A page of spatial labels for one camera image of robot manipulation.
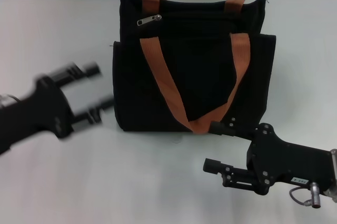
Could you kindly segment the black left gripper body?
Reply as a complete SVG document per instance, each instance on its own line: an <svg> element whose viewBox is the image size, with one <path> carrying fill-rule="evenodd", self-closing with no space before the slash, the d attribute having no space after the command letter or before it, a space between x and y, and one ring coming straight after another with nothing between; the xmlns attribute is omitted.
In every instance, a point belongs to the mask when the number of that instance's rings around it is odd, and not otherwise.
<svg viewBox="0 0 337 224"><path fill-rule="evenodd" d="M31 95L1 108L1 154L41 131L54 133L59 139L69 136L73 117L60 87L48 76L38 79Z"/></svg>

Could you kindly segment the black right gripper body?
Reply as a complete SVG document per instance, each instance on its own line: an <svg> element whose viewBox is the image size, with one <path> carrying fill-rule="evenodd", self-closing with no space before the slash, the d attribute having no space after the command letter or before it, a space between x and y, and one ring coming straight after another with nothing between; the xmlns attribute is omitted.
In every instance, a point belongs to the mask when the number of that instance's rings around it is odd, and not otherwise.
<svg viewBox="0 0 337 224"><path fill-rule="evenodd" d="M321 192L336 185L331 152L285 142L265 123L253 130L252 137L247 169L257 177L255 193L266 195L276 182L306 189L315 182Z"/></svg>

